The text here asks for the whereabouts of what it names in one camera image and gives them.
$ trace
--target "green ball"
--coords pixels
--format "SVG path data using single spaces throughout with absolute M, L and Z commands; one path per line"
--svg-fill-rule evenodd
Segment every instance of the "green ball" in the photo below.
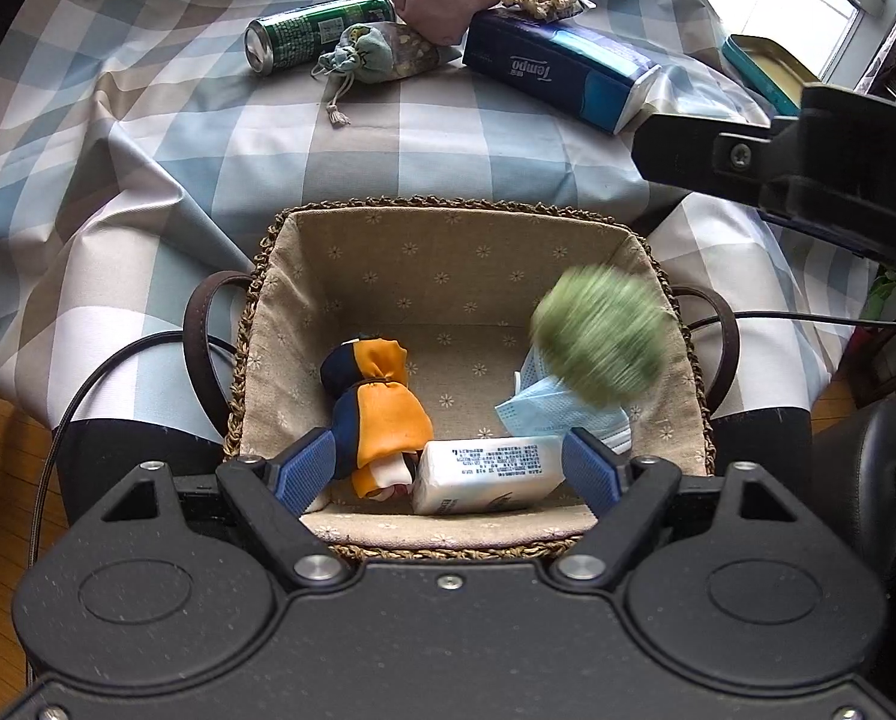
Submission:
M 591 406 L 631 403 L 664 365 L 665 310 L 642 281 L 604 266 L 562 274 L 531 317 L 549 370 Z

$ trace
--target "blue gripper pad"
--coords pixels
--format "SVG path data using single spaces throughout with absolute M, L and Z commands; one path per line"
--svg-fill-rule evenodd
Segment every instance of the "blue gripper pad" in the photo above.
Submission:
M 561 445 L 561 468 L 595 517 L 622 499 L 619 457 L 584 428 L 571 428 Z
M 314 428 L 273 459 L 281 469 L 274 484 L 274 496 L 300 517 L 334 476 L 334 434 Z

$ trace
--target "barcode label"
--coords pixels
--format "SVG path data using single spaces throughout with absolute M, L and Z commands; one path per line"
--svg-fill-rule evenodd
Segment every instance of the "barcode label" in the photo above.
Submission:
M 499 446 L 487 451 L 474 447 L 452 449 L 451 454 L 454 454 L 454 459 L 465 476 L 534 476 L 542 473 L 537 445 Z
M 321 32 L 322 43 L 333 43 L 344 31 L 344 19 L 326 19 L 318 22 L 318 29 Z

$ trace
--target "green can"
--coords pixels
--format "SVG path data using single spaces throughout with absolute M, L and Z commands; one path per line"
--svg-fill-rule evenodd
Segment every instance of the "green can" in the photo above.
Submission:
M 320 2 L 254 19 L 244 33 L 244 52 L 251 69 L 267 76 L 317 59 L 354 23 L 393 20 L 394 3 L 390 0 Z

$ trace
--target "blue tissue box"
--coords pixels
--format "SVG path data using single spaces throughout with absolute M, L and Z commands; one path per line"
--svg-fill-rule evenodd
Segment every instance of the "blue tissue box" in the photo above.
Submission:
M 495 8 L 475 14 L 464 64 L 617 133 L 641 110 L 658 65 L 571 22 L 538 23 Z

